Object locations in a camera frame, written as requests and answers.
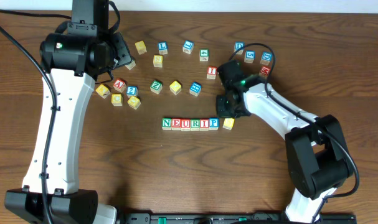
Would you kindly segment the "green N block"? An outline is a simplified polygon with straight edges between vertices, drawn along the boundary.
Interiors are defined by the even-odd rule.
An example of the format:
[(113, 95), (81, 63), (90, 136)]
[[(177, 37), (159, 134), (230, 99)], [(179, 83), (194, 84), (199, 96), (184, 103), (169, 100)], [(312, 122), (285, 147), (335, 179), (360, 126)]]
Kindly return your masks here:
[(172, 119), (171, 118), (163, 118), (162, 119), (162, 129), (163, 130), (172, 130)]

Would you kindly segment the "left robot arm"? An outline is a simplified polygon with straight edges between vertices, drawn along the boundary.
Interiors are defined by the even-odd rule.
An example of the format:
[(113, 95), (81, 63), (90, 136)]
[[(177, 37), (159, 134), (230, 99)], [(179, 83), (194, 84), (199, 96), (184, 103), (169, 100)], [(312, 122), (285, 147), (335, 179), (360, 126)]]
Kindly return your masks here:
[(117, 209), (79, 187), (83, 122), (97, 78), (132, 61), (117, 25), (108, 22), (111, 1), (74, 1), (72, 15), (40, 45), (44, 87), (34, 154), (5, 207), (29, 223), (117, 223)]

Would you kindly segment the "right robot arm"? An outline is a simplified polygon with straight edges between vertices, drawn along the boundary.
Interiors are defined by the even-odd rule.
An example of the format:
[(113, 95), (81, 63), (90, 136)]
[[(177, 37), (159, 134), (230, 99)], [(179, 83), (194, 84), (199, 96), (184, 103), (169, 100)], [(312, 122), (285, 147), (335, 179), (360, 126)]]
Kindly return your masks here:
[(320, 118), (278, 94), (265, 76), (246, 75), (236, 60), (217, 68), (225, 89), (216, 98), (220, 118), (252, 114), (264, 120), (284, 140), (288, 173), (295, 186), (291, 202), (278, 223), (352, 223), (354, 217), (323, 215), (326, 202), (350, 177), (359, 173), (347, 149), (339, 121)]

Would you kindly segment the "green R block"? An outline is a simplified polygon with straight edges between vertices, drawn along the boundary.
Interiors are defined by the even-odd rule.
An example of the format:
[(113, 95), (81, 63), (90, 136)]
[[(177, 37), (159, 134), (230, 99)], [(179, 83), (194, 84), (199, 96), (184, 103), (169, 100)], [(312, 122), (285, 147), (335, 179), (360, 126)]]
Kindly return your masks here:
[(190, 130), (191, 131), (199, 131), (200, 130), (200, 123), (199, 119), (191, 119), (190, 120)]

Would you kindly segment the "blue P block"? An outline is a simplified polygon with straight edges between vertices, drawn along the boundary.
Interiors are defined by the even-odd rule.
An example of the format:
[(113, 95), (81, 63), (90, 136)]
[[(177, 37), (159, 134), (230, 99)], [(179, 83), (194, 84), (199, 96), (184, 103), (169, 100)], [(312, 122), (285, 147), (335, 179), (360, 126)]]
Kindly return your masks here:
[(209, 130), (218, 130), (218, 129), (219, 129), (219, 119), (209, 118)]

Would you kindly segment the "red E block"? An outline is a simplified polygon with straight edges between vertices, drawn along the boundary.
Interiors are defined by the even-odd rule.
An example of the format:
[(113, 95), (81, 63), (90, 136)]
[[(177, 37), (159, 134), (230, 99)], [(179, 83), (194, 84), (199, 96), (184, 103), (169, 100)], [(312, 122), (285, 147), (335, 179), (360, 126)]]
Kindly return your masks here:
[(173, 118), (171, 120), (171, 129), (173, 131), (180, 131), (181, 130), (181, 119), (180, 118)]

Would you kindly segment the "red U block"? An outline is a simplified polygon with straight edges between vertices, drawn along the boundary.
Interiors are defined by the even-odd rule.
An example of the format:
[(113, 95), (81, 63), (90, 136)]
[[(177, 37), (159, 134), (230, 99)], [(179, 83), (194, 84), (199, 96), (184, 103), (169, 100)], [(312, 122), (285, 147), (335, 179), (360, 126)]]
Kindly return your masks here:
[(191, 130), (191, 120), (181, 119), (181, 131), (190, 131)]

